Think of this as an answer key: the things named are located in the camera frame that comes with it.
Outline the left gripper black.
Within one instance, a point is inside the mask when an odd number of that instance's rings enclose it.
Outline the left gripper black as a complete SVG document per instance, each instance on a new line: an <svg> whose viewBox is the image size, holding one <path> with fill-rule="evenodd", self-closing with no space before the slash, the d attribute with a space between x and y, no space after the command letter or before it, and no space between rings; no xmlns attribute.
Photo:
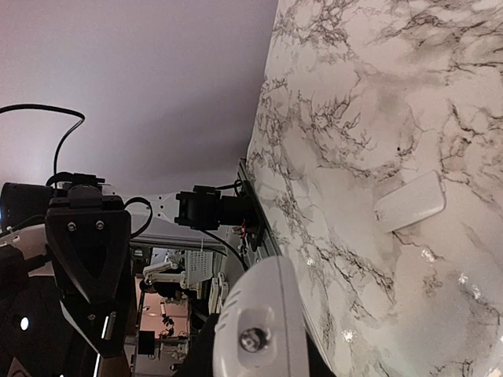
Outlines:
<svg viewBox="0 0 503 377"><path fill-rule="evenodd" d="M116 297L128 254L130 214L104 178L60 172L46 213L46 237L59 264L91 305Z"/></svg>

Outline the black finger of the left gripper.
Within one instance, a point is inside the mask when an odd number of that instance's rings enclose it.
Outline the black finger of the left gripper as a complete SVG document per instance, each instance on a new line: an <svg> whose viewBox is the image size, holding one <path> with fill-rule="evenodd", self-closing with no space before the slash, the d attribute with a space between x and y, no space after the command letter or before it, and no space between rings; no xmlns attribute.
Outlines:
<svg viewBox="0 0 503 377"><path fill-rule="evenodd" d="M82 295L63 295L60 304L67 322L100 356L113 358L123 352L130 310L129 292L101 304L89 304Z"/></svg>

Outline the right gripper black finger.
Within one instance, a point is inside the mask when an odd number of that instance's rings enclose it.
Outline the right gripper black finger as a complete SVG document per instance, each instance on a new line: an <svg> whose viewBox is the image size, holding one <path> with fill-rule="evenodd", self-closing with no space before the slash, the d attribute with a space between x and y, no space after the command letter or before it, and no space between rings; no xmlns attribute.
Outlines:
<svg viewBox="0 0 503 377"><path fill-rule="evenodd" d="M184 376L213 376L213 346L215 342L215 325L218 323L219 315L211 314L196 341L190 348L184 359ZM325 363L318 348L309 335L307 338L307 350L309 357L309 376L334 376L329 366Z"/></svg>

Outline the white remote control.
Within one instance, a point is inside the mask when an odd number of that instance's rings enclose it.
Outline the white remote control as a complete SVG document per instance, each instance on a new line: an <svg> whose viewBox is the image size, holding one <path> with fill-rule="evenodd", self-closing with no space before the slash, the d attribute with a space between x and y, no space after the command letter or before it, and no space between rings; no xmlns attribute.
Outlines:
<svg viewBox="0 0 503 377"><path fill-rule="evenodd" d="M269 257L235 283L215 325L214 376L308 376L307 333L292 262Z"/></svg>

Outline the white battery cover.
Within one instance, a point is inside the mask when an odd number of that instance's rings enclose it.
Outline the white battery cover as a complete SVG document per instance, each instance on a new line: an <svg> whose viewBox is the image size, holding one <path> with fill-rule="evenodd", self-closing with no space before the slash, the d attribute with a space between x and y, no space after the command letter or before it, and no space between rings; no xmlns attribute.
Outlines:
<svg viewBox="0 0 503 377"><path fill-rule="evenodd" d="M437 215L446 208L446 187L439 173L427 173L378 199L374 214L385 232L405 228Z"/></svg>

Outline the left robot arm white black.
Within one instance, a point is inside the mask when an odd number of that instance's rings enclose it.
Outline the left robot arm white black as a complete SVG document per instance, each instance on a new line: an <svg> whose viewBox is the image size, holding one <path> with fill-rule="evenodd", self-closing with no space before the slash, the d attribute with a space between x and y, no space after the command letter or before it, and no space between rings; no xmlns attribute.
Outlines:
<svg viewBox="0 0 503 377"><path fill-rule="evenodd" d="M250 201L225 187L122 196L105 180L60 172L44 185L1 190L1 294L13 296L51 265L66 320L100 357L123 354L132 299L133 215L159 218L213 236L222 225L252 223Z"/></svg>

